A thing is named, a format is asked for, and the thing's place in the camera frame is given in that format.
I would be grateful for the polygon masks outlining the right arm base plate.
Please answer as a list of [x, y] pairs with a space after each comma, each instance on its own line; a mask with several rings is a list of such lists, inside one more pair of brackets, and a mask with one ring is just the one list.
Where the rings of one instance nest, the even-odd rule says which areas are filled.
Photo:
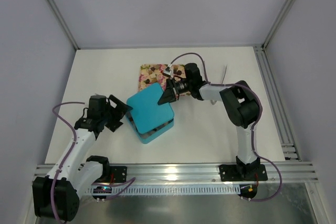
[[219, 166], [219, 175], [222, 182], [242, 182], [242, 181], [267, 181], [268, 175], [263, 164], [258, 167], [239, 168], [237, 164]]

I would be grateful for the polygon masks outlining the metal tongs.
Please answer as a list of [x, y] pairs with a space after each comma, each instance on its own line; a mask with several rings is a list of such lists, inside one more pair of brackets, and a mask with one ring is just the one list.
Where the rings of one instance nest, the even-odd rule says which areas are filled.
[[[226, 73], [227, 73], [227, 65], [224, 65], [224, 70], [223, 70], [223, 76], [222, 76], [222, 79], [221, 79], [221, 84], [223, 84], [224, 81], [225, 81]], [[216, 102], [217, 101], [215, 101], [215, 100], [211, 100], [211, 104], [212, 105], [215, 105]]]

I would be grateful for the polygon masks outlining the teal box lid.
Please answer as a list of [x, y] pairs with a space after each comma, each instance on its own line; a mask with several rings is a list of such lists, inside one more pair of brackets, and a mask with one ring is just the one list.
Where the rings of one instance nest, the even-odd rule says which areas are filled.
[[163, 89], [154, 83], [127, 99], [127, 105], [132, 108], [131, 117], [140, 134], [163, 125], [174, 119], [174, 112], [169, 103], [158, 105]]

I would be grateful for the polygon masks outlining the teal chocolate box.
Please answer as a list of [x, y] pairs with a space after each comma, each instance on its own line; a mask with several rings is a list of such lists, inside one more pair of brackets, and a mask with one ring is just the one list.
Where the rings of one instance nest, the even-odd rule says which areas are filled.
[[142, 144], [150, 143], [151, 141], [153, 141], [154, 139], [156, 139], [157, 137], [159, 137], [160, 135], [162, 135], [163, 133], [165, 133], [167, 130], [171, 129], [174, 126], [174, 119], [171, 119], [146, 133], [140, 133], [135, 125], [131, 113], [127, 112], [125, 116]]

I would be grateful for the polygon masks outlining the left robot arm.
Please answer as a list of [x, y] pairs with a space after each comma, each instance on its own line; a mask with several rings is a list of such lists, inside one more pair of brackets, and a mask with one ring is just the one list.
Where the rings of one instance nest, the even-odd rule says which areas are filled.
[[59, 160], [44, 176], [34, 179], [33, 201], [37, 217], [54, 218], [58, 223], [68, 223], [76, 216], [80, 200], [93, 185], [130, 186], [126, 180], [125, 166], [111, 166], [109, 159], [86, 153], [104, 129], [115, 132], [123, 123], [122, 118], [132, 110], [113, 95], [92, 95], [81, 117], [71, 125], [61, 115], [72, 131], [72, 137]]

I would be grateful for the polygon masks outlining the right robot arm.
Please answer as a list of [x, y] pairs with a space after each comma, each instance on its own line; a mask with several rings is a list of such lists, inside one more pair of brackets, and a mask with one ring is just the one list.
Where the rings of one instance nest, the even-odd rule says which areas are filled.
[[204, 101], [222, 101], [230, 121], [236, 126], [238, 154], [235, 165], [219, 166], [221, 181], [267, 180], [254, 146], [255, 125], [260, 120], [260, 101], [245, 81], [234, 84], [210, 84], [203, 80], [195, 63], [184, 67], [185, 78], [176, 81], [169, 77], [158, 105], [175, 102], [180, 94], [189, 92], [193, 98]]

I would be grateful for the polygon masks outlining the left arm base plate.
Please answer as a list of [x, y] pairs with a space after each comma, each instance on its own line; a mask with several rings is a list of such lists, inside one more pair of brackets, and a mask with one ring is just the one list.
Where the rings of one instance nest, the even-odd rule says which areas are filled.
[[127, 170], [126, 166], [110, 166], [110, 175], [108, 182], [111, 184], [124, 183], [127, 181]]

